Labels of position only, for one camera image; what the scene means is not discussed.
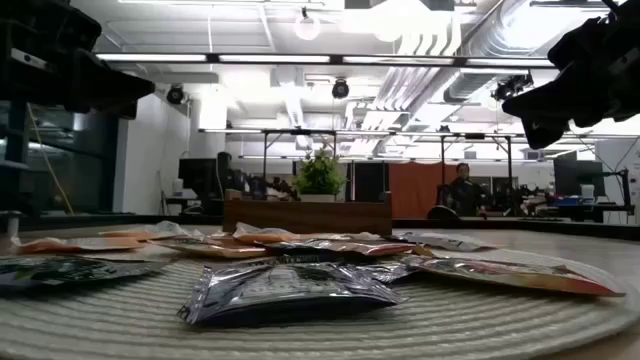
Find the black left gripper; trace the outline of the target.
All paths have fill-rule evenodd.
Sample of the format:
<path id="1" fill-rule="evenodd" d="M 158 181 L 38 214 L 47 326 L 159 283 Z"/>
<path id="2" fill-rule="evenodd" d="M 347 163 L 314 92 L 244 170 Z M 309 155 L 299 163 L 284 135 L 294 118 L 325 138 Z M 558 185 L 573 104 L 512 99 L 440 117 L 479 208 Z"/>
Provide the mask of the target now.
<path id="1" fill-rule="evenodd" d="M 115 110 L 155 84 L 109 66 L 93 48 L 101 25 L 68 1 L 1 2 L 1 99 L 61 106 L 74 113 Z"/>

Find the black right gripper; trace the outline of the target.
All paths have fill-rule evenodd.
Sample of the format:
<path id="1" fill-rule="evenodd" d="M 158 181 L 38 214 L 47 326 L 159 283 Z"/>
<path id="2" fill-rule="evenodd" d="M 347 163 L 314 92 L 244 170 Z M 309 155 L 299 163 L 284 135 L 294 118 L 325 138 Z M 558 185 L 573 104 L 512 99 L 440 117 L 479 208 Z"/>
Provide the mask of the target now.
<path id="1" fill-rule="evenodd" d="M 606 5 L 607 15 L 587 19 L 549 50 L 554 80 L 502 104 L 522 121 L 531 148 L 558 141 L 570 122 L 588 128 L 639 113 L 639 1 Z"/>

